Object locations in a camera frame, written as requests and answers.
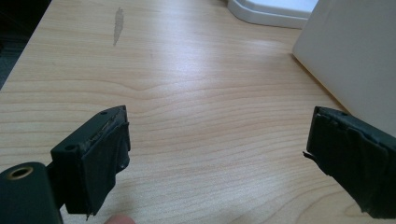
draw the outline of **light wood grain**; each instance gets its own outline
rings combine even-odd
[[[0,93],[0,169],[48,164],[96,112],[126,105],[132,162],[88,223],[392,223],[302,156],[314,106],[340,106],[293,59],[299,33],[220,0],[53,0]]]

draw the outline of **white cardboard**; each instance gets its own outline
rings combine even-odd
[[[293,49],[352,115],[393,136],[395,8],[395,0],[319,0]]]

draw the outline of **torn black material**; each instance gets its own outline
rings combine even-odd
[[[341,111],[316,107],[304,155],[374,218],[396,218],[396,138]]]
[[[0,223],[62,223],[63,204],[71,214],[96,215],[129,164],[128,125],[124,105],[104,110],[56,146],[47,167],[28,162],[0,174]]]

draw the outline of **white object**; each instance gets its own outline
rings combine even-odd
[[[293,53],[352,115],[396,137],[395,8],[319,0]]]
[[[242,21],[301,29],[318,0],[229,0],[228,9]]]

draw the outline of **finger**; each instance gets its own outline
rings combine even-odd
[[[114,215],[109,218],[105,224],[135,224],[134,220],[125,215]]]

